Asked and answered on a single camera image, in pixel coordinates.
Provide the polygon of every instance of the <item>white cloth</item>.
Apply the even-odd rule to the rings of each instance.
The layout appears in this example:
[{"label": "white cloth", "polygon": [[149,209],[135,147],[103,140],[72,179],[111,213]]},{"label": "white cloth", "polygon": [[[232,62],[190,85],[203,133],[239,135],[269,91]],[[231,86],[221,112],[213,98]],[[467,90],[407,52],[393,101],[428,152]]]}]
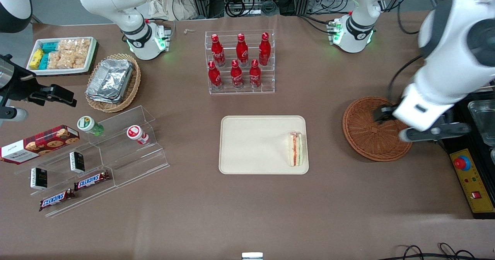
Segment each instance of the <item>white cloth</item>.
[{"label": "white cloth", "polygon": [[167,17],[168,20],[193,19],[198,16],[194,0],[147,0],[151,17]]}]

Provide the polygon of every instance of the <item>yellow control panel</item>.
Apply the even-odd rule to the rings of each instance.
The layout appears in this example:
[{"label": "yellow control panel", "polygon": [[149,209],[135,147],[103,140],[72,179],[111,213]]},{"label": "yellow control panel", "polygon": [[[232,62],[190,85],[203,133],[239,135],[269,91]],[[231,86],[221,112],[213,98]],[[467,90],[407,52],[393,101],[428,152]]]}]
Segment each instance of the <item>yellow control panel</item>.
[{"label": "yellow control panel", "polygon": [[468,149],[452,153],[451,160],[472,212],[495,212]]}]

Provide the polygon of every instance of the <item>yellow snack package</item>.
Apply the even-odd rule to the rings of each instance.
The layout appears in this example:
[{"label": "yellow snack package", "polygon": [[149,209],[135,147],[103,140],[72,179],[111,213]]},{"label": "yellow snack package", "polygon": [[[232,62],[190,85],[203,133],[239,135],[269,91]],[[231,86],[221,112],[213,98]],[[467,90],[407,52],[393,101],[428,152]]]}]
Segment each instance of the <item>yellow snack package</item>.
[{"label": "yellow snack package", "polygon": [[41,62],[43,56],[44,56],[44,52],[41,49],[37,49],[32,55],[32,58],[29,62],[29,66],[32,69],[37,70],[39,68],[39,63]]}]

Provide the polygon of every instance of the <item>red button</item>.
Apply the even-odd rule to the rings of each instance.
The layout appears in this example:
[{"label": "red button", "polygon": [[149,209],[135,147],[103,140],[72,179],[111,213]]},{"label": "red button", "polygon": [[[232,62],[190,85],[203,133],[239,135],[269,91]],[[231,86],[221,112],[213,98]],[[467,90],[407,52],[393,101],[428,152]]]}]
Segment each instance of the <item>red button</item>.
[{"label": "red button", "polygon": [[481,194],[480,194],[480,192],[479,192],[479,191],[473,191],[473,192],[471,193],[471,198],[472,198],[472,199],[479,199],[479,198],[481,198]]},{"label": "red button", "polygon": [[456,158],[454,160],[454,166],[459,170],[464,169],[466,167],[466,161],[462,158]]}]

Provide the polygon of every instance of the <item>table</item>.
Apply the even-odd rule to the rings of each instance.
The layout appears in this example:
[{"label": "table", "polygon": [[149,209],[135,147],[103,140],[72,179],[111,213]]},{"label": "table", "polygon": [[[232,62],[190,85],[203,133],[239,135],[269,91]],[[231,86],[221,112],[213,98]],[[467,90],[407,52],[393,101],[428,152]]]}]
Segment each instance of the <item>table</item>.
[{"label": "table", "polygon": [[[426,12],[404,13],[419,27]],[[335,16],[321,16],[333,19]],[[195,29],[184,35],[184,29]],[[277,33],[275,94],[210,96],[205,31],[272,28]],[[382,14],[373,41],[359,54],[331,47],[327,36],[297,17],[222,18],[177,22],[170,52],[138,61],[143,80],[129,108],[143,105],[170,167],[77,207],[45,218],[15,165],[0,168],[1,259],[239,259],[262,251],[268,260],[376,259],[416,244],[439,252],[447,242],[477,257],[495,257],[495,221],[477,221],[449,158],[431,143],[414,143],[401,160],[375,163],[346,142],[341,117],[355,99],[385,95],[393,74],[419,54],[394,14]],[[92,36],[97,60],[129,53],[116,25],[35,24],[37,38]],[[418,61],[398,78],[402,91]],[[87,76],[40,78],[75,93],[76,108],[13,102],[29,111],[4,122],[0,144],[88,114],[111,114],[85,102]],[[220,121],[226,115],[301,115],[310,157],[305,175],[223,175],[218,170]]]}]

